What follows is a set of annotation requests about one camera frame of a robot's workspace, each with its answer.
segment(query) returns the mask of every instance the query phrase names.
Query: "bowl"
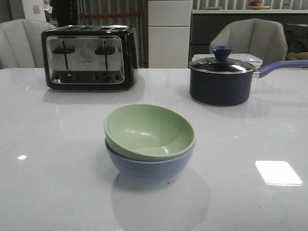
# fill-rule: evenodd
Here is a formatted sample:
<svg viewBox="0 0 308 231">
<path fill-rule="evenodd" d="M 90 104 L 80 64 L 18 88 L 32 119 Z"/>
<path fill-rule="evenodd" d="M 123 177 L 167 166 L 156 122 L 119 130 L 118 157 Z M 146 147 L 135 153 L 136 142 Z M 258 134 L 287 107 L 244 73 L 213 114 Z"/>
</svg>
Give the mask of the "bowl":
<svg viewBox="0 0 308 231">
<path fill-rule="evenodd" d="M 269 9 L 270 6 L 249 6 L 249 8 L 253 10 L 265 10 L 265 9 Z"/>
<path fill-rule="evenodd" d="M 174 111 L 131 104 L 112 111 L 104 121 L 106 142 L 125 158 L 164 161 L 190 151 L 195 143 L 190 123 Z"/>
<path fill-rule="evenodd" d="M 183 155 L 165 161 L 127 159 L 111 150 L 105 142 L 112 163 L 123 175 L 133 180 L 161 182 L 179 174 L 188 164 L 193 148 Z"/>
</svg>

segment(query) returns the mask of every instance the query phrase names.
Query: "saucepan handle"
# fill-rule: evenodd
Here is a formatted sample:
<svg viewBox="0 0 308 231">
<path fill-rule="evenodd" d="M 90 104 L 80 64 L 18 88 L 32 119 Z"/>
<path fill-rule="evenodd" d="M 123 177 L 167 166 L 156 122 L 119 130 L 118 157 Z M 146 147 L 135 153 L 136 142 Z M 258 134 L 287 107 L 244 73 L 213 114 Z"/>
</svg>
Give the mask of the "saucepan handle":
<svg viewBox="0 0 308 231">
<path fill-rule="evenodd" d="M 260 72 L 259 78 L 266 76 L 267 74 L 276 69 L 286 67 L 308 67 L 308 60 L 279 61 L 273 62 L 266 66 L 262 66 L 258 69 L 258 71 Z"/>
</svg>

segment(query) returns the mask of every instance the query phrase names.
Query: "blue bowl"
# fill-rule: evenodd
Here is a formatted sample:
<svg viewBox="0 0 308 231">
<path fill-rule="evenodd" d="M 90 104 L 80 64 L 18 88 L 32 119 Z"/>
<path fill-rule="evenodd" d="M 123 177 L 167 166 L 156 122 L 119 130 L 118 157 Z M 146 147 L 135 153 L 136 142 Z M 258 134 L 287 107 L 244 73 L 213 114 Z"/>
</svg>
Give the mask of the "blue bowl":
<svg viewBox="0 0 308 231">
<path fill-rule="evenodd" d="M 180 173 L 188 164 L 194 146 L 183 155 L 165 161 L 138 161 L 122 157 L 105 142 L 112 163 L 123 175 L 136 180 L 164 181 Z"/>
</svg>

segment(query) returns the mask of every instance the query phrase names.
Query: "stainless steel toaster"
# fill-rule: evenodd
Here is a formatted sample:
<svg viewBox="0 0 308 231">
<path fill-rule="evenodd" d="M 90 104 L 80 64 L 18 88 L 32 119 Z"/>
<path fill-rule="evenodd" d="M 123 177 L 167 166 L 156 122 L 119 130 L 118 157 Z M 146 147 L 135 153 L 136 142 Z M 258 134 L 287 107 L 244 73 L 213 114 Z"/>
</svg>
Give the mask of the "stainless steel toaster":
<svg viewBox="0 0 308 231">
<path fill-rule="evenodd" d="M 137 79 L 132 26 L 63 26 L 42 33 L 42 48 L 54 90 L 124 90 Z"/>
</svg>

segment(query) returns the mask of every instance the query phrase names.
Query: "container lid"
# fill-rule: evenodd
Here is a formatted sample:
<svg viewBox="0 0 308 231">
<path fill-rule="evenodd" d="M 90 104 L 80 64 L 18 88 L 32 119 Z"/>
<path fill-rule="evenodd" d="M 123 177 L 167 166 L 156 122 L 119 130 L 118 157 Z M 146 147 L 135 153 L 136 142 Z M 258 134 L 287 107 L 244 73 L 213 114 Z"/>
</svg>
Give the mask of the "container lid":
<svg viewBox="0 0 308 231">
<path fill-rule="evenodd" d="M 216 58 L 193 60 L 188 63 L 188 67 L 195 71 L 212 74 L 243 74 L 255 70 L 255 66 L 250 63 L 229 58 L 223 61 Z"/>
</svg>

